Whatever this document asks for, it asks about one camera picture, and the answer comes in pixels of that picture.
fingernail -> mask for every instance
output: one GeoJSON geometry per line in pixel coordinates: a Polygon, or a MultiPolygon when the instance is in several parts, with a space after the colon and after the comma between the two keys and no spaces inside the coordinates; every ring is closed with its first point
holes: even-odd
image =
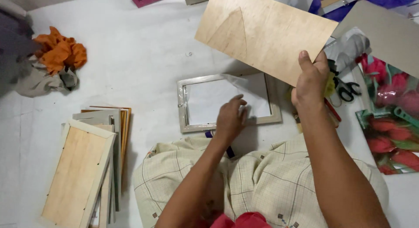
{"type": "Polygon", "coordinates": [[[300,58],[303,58],[305,56],[308,56],[308,52],[306,50],[300,52],[300,58]]]}

